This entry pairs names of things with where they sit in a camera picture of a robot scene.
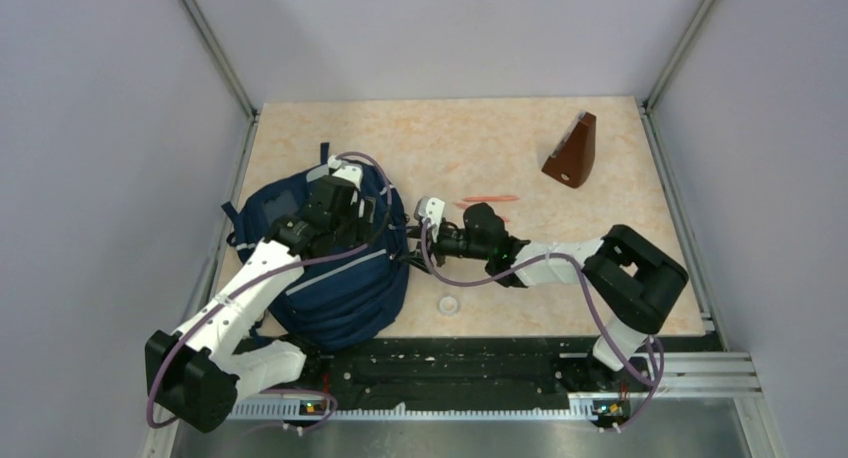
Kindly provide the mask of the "navy blue student backpack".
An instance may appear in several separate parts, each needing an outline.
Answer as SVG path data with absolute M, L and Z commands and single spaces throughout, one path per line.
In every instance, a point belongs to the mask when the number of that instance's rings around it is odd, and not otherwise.
M 249 259 L 275 221 L 304 209 L 313 181 L 328 171 L 329 156 L 328 144 L 322 144 L 319 165 L 265 185 L 240 209 L 230 202 L 222 204 L 232 226 L 227 243 L 240 262 Z M 399 193 L 380 168 L 361 166 L 362 195 L 382 202 L 376 239 L 352 257 L 307 268 L 254 323 L 249 335 L 256 343 L 266 345 L 275 337 L 275 332 L 263 328 L 274 319 L 284 335 L 323 351 L 343 349 L 373 338 L 401 311 L 410 275 L 408 265 L 400 262 L 400 256 L 409 252 L 408 217 Z

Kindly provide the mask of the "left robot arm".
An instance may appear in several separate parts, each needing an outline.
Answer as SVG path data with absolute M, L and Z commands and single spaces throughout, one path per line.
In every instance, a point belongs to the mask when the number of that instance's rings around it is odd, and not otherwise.
M 174 332 L 157 331 L 145 345 L 146 419 L 153 429 L 177 420 L 210 432 L 246 398 L 287 382 L 308 391 L 320 364 L 301 347 L 274 340 L 238 353 L 260 315 L 307 268 L 365 251 L 355 227 L 368 209 L 364 170 L 344 164 L 313 181 L 305 207 L 275 221 L 232 280 Z

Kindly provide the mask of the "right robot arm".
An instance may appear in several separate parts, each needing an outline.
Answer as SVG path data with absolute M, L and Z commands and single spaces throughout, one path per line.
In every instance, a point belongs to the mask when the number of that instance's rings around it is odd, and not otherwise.
M 616 224 L 582 242 L 522 240 L 487 203 L 468 207 L 461 225 L 446 220 L 443 208 L 436 198 L 419 201 L 416 223 L 407 229 L 417 243 L 406 258 L 410 265 L 455 287 L 580 286 L 600 332 L 586 363 L 589 382 L 600 390 L 614 389 L 627 372 L 649 381 L 630 362 L 640 348 L 647 349 L 652 366 L 661 366 L 657 335 L 689 274 L 636 230 Z

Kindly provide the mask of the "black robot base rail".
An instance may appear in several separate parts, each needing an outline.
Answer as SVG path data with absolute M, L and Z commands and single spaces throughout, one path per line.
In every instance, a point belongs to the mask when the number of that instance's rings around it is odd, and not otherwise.
M 591 338 L 377 338 L 308 355 L 296 389 L 333 395 L 342 411 L 565 410 L 579 393 L 647 391 L 626 370 L 589 360 Z

